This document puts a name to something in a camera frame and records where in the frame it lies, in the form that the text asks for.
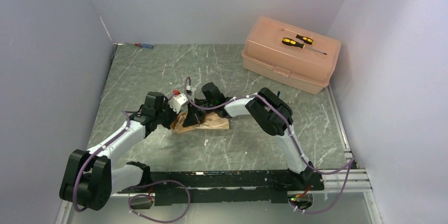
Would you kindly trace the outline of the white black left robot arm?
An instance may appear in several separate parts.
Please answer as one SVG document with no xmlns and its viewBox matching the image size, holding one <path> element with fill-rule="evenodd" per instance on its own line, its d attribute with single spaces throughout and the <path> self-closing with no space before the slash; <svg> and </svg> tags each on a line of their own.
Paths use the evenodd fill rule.
<svg viewBox="0 0 448 224">
<path fill-rule="evenodd" d="M 170 97 L 148 92 L 137 111 L 125 111 L 123 125 L 101 143 L 73 151 L 61 182 L 59 197 L 71 202 L 77 212 L 100 210 L 110 196 L 133 187 L 138 192 L 152 185 L 151 169 L 140 162 L 113 166 L 130 148 L 145 139 L 159 125 L 169 129 L 188 103 L 185 94 L 175 91 Z"/>
</svg>

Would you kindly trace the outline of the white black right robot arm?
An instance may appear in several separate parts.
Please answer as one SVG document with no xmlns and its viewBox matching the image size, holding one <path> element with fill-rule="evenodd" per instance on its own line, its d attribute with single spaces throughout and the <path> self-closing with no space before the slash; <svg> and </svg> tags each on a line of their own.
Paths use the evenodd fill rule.
<svg viewBox="0 0 448 224">
<path fill-rule="evenodd" d="M 292 110 L 279 96 L 263 87 L 255 94 L 244 97 L 225 97 L 212 82 L 202 86 L 204 99 L 194 98 L 195 89 L 191 86 L 191 78 L 184 82 L 184 90 L 188 100 L 187 120 L 196 124 L 202 117 L 215 113 L 220 118 L 234 118 L 251 115 L 258 126 L 268 135 L 279 139 L 291 175 L 291 183 L 298 190 L 311 184 L 313 165 L 303 153 L 293 128 Z"/>
</svg>

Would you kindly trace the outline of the peach satin napkin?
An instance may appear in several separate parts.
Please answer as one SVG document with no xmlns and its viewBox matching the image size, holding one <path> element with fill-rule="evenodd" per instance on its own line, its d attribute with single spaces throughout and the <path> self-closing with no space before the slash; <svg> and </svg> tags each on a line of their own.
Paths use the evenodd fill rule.
<svg viewBox="0 0 448 224">
<path fill-rule="evenodd" d="M 220 118 L 215 113 L 206 114 L 202 124 L 184 127 L 187 113 L 180 113 L 176 120 L 171 124 L 171 131 L 175 134 L 187 133 L 197 129 L 225 130 L 229 129 L 229 120 Z"/>
</svg>

